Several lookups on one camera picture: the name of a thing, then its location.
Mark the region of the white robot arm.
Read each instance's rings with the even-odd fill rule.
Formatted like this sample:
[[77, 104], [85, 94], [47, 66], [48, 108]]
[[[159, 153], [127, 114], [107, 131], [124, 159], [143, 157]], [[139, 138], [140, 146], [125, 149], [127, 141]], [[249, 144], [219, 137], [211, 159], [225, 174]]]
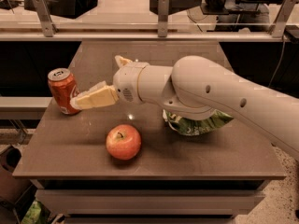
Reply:
[[113, 84], [100, 82], [70, 100], [83, 110], [128, 103], [151, 103], [183, 118], [202, 120], [220, 110], [299, 160], [299, 99], [255, 84], [200, 56], [172, 66], [116, 58]]

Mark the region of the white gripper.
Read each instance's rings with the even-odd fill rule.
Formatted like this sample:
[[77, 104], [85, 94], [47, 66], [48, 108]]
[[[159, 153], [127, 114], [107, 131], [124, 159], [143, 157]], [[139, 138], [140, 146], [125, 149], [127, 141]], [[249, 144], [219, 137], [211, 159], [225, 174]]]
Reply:
[[97, 83], [70, 100], [73, 108], [85, 110], [110, 106], [116, 104], [119, 97], [127, 103], [143, 104], [138, 93], [138, 80], [149, 64], [132, 62], [120, 55], [115, 56], [115, 61], [120, 69], [113, 76], [113, 85], [107, 85], [105, 81]]

